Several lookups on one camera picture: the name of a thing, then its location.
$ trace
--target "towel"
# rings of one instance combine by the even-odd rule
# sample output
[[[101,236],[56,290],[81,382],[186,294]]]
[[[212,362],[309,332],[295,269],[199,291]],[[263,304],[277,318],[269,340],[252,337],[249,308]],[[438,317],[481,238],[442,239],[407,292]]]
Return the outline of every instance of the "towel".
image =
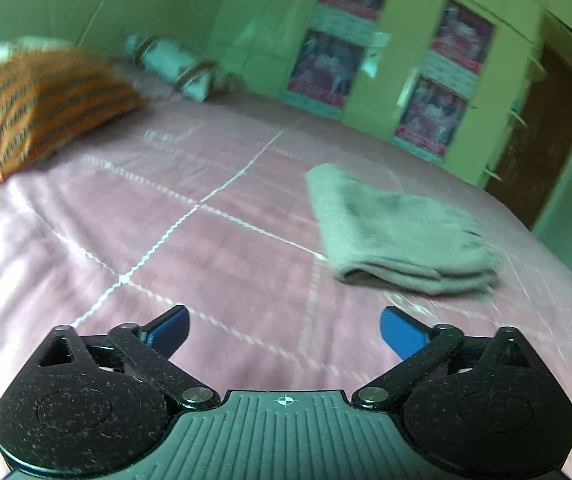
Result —
[[[333,164],[306,175],[334,277],[351,285],[457,294],[488,289],[501,262],[466,212],[375,189]]]

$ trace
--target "metal screw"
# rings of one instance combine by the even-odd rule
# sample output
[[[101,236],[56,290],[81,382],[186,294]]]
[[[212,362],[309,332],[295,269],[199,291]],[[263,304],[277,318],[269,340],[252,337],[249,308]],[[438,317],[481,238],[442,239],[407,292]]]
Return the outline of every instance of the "metal screw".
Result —
[[[388,398],[388,392],[384,388],[368,386],[367,388],[359,390],[357,396],[364,402],[383,402]]]
[[[191,404],[202,404],[208,402],[214,397],[215,393],[210,388],[204,388],[202,386],[195,386],[193,388],[188,388],[182,393],[182,397],[186,402]]]

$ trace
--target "black circular motor housing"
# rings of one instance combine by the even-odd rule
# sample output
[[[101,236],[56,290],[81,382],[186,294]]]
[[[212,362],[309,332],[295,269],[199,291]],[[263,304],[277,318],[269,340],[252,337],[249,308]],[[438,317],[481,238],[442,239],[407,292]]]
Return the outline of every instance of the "black circular motor housing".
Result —
[[[0,400],[0,449],[38,474],[114,472],[149,451],[167,426],[163,395],[125,374],[55,372],[23,386]]]
[[[534,478],[572,448],[572,405],[537,367],[487,365],[428,381],[408,397],[402,424],[429,460],[474,478]]]

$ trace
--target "gray ribbed plate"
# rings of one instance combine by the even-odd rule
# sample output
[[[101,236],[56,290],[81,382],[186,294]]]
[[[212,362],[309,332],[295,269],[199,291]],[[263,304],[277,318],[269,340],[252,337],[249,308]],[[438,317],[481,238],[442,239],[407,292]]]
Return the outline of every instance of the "gray ribbed plate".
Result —
[[[231,392],[217,409],[181,416],[150,455],[102,480],[459,478],[413,451],[387,415],[333,391]]]

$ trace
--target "bedsheet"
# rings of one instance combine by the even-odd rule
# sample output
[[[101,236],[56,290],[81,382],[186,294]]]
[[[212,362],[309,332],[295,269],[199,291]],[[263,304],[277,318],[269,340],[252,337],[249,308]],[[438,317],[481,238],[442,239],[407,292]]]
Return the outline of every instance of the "bedsheet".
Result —
[[[334,282],[304,184],[324,162],[469,211],[504,254],[494,296]],[[572,400],[572,274],[505,207],[391,144],[256,96],[157,100],[0,186],[0,396],[54,325],[105,333],[175,303],[192,330],[172,361],[220,394],[350,395],[398,362],[378,333],[395,303],[469,335],[518,327]]]

